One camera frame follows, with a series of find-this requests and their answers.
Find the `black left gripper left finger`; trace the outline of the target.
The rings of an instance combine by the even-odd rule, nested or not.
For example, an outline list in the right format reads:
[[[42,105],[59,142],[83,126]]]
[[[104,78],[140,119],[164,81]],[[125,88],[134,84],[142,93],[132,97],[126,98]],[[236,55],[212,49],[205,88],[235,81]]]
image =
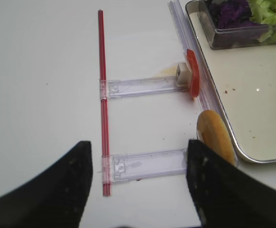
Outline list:
[[[92,185],[92,145],[78,142],[31,181],[0,197],[0,228],[77,228]]]

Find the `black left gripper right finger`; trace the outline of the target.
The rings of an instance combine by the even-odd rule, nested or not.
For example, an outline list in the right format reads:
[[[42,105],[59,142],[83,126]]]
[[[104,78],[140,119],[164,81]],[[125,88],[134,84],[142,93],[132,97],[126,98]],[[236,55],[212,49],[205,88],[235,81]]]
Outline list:
[[[189,140],[186,181],[202,228],[276,228],[276,190],[199,140]]]

